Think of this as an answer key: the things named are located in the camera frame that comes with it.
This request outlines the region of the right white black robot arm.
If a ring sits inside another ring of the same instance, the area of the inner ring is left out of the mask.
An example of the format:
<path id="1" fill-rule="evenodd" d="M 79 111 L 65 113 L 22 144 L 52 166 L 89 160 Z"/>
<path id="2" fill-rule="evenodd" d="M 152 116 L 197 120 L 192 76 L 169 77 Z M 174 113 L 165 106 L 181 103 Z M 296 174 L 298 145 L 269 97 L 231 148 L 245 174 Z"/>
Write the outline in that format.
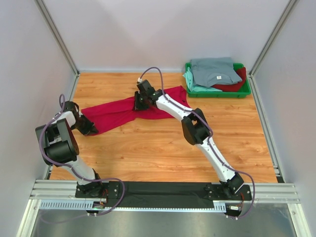
<path id="1" fill-rule="evenodd" d="M 198 147 L 213 166 L 220 183 L 222 193 L 228 199 L 240 194 L 244 180 L 221 154 L 213 140 L 213 131 L 209 127 L 201 109 L 192 109 L 175 101 L 161 89 L 155 90 L 147 80 L 137 80 L 134 110 L 143 111 L 157 108 L 181 122 L 186 141 Z"/>

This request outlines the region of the bright red t shirt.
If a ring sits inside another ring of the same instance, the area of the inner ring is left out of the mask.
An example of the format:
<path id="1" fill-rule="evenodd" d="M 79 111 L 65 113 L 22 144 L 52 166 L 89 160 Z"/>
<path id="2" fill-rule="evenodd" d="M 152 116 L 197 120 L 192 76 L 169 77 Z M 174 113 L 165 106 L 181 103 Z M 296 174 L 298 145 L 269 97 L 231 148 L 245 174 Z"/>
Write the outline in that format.
<path id="1" fill-rule="evenodd" d="M 172 115 L 150 107 L 144 111 L 134 111 L 134 97 L 84 108 L 82 114 L 94 123 L 99 134 L 122 126 L 135 119 L 169 119 Z"/>

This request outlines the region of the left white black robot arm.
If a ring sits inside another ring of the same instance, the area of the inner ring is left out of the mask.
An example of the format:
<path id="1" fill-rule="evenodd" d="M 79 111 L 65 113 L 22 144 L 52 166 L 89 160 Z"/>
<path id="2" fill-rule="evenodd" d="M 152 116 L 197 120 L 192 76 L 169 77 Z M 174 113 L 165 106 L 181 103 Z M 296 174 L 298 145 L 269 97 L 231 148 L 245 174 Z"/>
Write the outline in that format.
<path id="1" fill-rule="evenodd" d="M 35 129 L 44 162 L 62 167 L 76 178 L 77 197 L 99 198 L 104 192 L 100 176 L 80 158 L 72 133 L 76 129 L 84 136 L 92 136 L 99 133 L 98 129 L 73 101 L 66 101 L 57 116 L 47 128 L 42 125 Z"/>

